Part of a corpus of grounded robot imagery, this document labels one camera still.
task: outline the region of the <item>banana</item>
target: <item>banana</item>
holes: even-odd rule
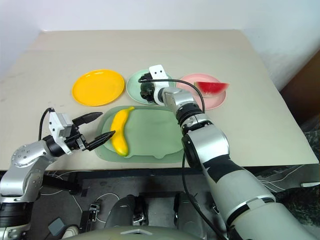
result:
[[[135,109],[133,106],[122,109],[116,113],[114,116],[110,131],[115,131],[115,134],[111,138],[111,144],[114,147],[114,150],[120,156],[127,156],[129,153],[128,144],[125,139],[125,125],[129,117],[129,113]]]

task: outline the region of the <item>pink plate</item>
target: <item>pink plate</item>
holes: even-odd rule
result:
[[[194,84],[194,82],[211,82],[211,83],[220,83],[218,79],[213,76],[210,76],[205,73],[192,73],[189,75],[184,76],[181,80],[186,81],[188,83]],[[195,101],[198,103],[199,107],[202,108],[201,100],[197,92],[190,86],[183,84],[181,82],[177,82],[177,88],[188,90],[192,93]],[[219,94],[216,97],[204,97],[204,105],[206,110],[211,110],[219,107],[226,99],[226,91]]]

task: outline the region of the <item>table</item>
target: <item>table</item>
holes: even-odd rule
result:
[[[207,73],[230,83],[222,106],[208,110],[226,134],[232,160],[241,166],[317,163],[306,138],[245,36],[237,30],[103,30],[43,32],[0,82],[0,169],[12,153],[37,140],[47,107],[76,118],[107,112],[119,105],[139,105],[124,92],[99,107],[76,103],[71,89],[77,78],[95,69],[131,74],[162,64],[181,78]],[[98,121],[80,127],[88,140]],[[42,136],[49,134],[44,121]],[[178,168],[180,162],[121,163],[98,158],[94,151],[62,156],[48,170]]]

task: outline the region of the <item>watermelon slice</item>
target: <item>watermelon slice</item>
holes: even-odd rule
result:
[[[204,98],[216,97],[229,87],[229,83],[225,82],[195,81],[194,85],[200,90]]]

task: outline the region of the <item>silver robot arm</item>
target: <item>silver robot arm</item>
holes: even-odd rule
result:
[[[167,79],[151,67],[141,79]],[[230,159],[227,137],[204,114],[192,94],[166,86],[141,85],[141,96],[167,106],[182,131],[182,145],[190,167],[203,172],[231,240],[314,240],[313,235],[292,216],[249,171]]]
[[[25,239],[30,229],[33,203],[39,197],[45,169],[72,150],[93,150],[105,143],[114,131],[87,142],[79,126],[90,123],[102,112],[85,114],[72,121],[64,113],[49,110],[51,135],[23,145],[11,157],[11,165],[0,181],[0,240]]]

